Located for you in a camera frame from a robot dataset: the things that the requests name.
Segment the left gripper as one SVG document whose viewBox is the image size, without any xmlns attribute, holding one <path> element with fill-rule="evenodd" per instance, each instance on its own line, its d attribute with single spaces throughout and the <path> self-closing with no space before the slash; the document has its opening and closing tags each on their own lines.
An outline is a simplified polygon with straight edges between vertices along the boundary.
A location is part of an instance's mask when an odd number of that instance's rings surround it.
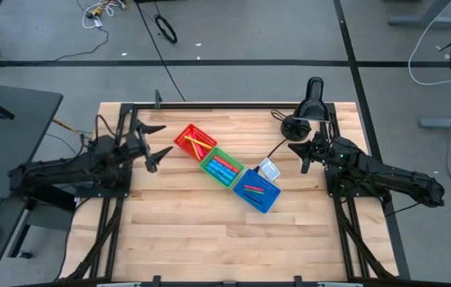
<svg viewBox="0 0 451 287">
<path fill-rule="evenodd" d="M 161 151 L 157 151 L 155 153 L 150 154 L 150 147 L 147 144 L 146 138 L 144 134 L 153 134 L 155 132 L 161 131 L 166 128 L 166 125 L 147 125 L 141 122 L 140 120 L 136 121 L 136 130 L 133 132 L 129 132 L 125 136 L 125 143 L 127 149 L 127 155 L 129 159 L 136 159 L 139 157 L 148 157 L 149 155 L 156 154 L 159 159 L 159 163 L 163 157 L 169 153 L 173 147 L 166 147 Z"/>
</svg>

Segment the red plastic basket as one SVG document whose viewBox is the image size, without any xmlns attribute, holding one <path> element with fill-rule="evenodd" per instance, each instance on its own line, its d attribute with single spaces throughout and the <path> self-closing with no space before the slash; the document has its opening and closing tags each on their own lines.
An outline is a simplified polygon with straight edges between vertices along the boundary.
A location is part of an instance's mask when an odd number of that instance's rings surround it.
<svg viewBox="0 0 451 287">
<path fill-rule="evenodd" d="M 213 148 L 217 145 L 217 141 L 213 139 L 211 136 L 209 136 L 207 133 L 199 129 L 197 126 L 193 124 L 189 124 L 175 139 L 174 143 L 180 147 L 182 150 L 184 150 L 190 157 L 197 160 L 194 150 L 192 148 L 192 145 L 189 140 L 186 140 L 184 136 L 195 136 L 199 141 L 209 144 Z M 207 155 L 211 152 L 211 150 L 208 150 L 206 148 L 203 148 L 204 151 L 204 158 L 198 162 L 202 162 Z"/>
</svg>

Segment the black aluminium table frame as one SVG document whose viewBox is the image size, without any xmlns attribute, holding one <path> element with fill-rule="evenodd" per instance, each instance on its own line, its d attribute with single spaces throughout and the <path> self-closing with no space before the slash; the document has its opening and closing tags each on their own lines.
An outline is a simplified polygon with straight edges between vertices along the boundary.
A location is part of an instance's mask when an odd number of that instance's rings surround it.
<svg viewBox="0 0 451 287">
<path fill-rule="evenodd" d="M 148 136 L 154 151 L 173 147 L 156 173 L 134 162 L 129 196 L 120 204 L 118 229 L 106 242 L 90 275 L 113 281 L 343 281 L 371 277 L 374 271 L 339 225 L 344 210 L 382 266 L 394 275 L 387 222 L 378 200 L 334 200 L 324 169 L 300 173 L 299 158 L 288 149 L 272 110 L 289 113 L 294 103 L 166 103 L 160 109 L 139 103 L 103 103 L 100 132 L 128 129 L 134 120 L 166 125 Z M 193 124 L 244 167 L 270 158 L 280 169 L 281 193 L 263 214 L 200 168 L 174 139 Z"/>
</svg>

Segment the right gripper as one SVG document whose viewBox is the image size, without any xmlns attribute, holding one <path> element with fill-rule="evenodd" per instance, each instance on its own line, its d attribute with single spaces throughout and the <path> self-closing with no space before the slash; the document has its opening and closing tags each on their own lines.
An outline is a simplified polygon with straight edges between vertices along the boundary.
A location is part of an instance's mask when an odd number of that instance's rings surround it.
<svg viewBox="0 0 451 287">
<path fill-rule="evenodd" d="M 289 143 L 288 147 L 295 150 L 301 159 L 309 158 L 311 162 L 337 163 L 334 142 L 334 138 L 329 139 L 323 132 L 316 132 L 311 141 Z"/>
</svg>

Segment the green plastic basket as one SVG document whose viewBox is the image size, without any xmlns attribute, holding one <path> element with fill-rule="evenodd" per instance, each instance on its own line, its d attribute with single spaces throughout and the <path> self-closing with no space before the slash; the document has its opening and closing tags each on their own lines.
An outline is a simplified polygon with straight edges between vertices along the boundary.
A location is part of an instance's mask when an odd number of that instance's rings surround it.
<svg viewBox="0 0 451 287">
<path fill-rule="evenodd" d="M 212 177 L 210 174 L 208 174 L 205 170 L 206 166 L 209 164 L 209 162 L 211 160 L 214 159 L 214 156 L 217 155 L 221 158 L 223 158 L 225 161 L 227 161 L 228 163 L 234 165 L 239 172 L 236 174 L 236 177 L 230 182 L 230 185 L 228 187 L 223 186 L 220 182 L 218 182 L 214 177 Z M 220 149 L 219 147 L 214 147 L 211 152 L 207 155 L 207 157 L 200 163 L 200 168 L 209 176 L 211 177 L 213 180 L 215 180 L 217 183 L 219 183 L 220 185 L 222 185 L 225 188 L 231 188 L 233 186 L 233 184 L 240 179 L 242 172 L 245 170 L 245 167 L 239 162 L 237 161 L 234 157 L 232 157 L 230 154 L 224 152 L 222 149 Z"/>
</svg>

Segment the blue plastic basket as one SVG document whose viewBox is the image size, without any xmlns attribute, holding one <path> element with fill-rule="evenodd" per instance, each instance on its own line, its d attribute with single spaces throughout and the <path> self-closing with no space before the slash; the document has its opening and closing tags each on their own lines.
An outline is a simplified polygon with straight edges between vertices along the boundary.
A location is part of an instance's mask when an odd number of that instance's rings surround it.
<svg viewBox="0 0 451 287">
<path fill-rule="evenodd" d="M 244 192 L 244 185 L 250 185 L 254 187 L 261 187 L 265 190 L 265 195 L 255 195 Z M 244 175 L 237 181 L 236 185 L 233 187 L 233 192 L 244 199 L 248 204 L 253 206 L 256 210 L 260 211 L 263 214 L 266 214 L 271 209 L 272 205 L 278 198 L 281 193 L 279 187 L 256 173 L 255 171 L 248 169 Z M 248 199 L 244 197 L 244 194 L 251 195 L 260 199 L 263 203 L 261 205 L 257 205 L 254 202 L 250 202 Z"/>
</svg>

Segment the grey desk base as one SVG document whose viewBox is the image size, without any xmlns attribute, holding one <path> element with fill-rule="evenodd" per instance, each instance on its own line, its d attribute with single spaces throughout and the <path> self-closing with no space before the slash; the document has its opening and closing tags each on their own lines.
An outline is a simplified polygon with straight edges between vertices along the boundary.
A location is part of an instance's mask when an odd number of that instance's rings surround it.
<svg viewBox="0 0 451 287">
<path fill-rule="evenodd" d="M 8 258 L 25 258 L 33 256 L 32 251 L 22 249 L 27 234 L 33 227 L 49 230 L 64 230 L 69 226 L 72 211 L 59 209 L 48 203 L 24 199 L 20 195 L 12 194 L 13 199 L 20 199 L 24 206 L 16 230 L 10 240 L 10 247 L 6 251 Z"/>
</svg>

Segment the black desk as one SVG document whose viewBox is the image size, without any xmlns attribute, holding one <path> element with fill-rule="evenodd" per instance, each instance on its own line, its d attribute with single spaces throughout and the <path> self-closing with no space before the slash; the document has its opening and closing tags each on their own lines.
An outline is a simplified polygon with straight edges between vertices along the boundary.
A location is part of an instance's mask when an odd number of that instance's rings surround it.
<svg viewBox="0 0 451 287">
<path fill-rule="evenodd" d="M 56 92 L 0 85 L 0 106 L 14 114 L 0 119 L 0 259 L 25 209 L 8 172 L 34 157 L 62 100 Z"/>
</svg>

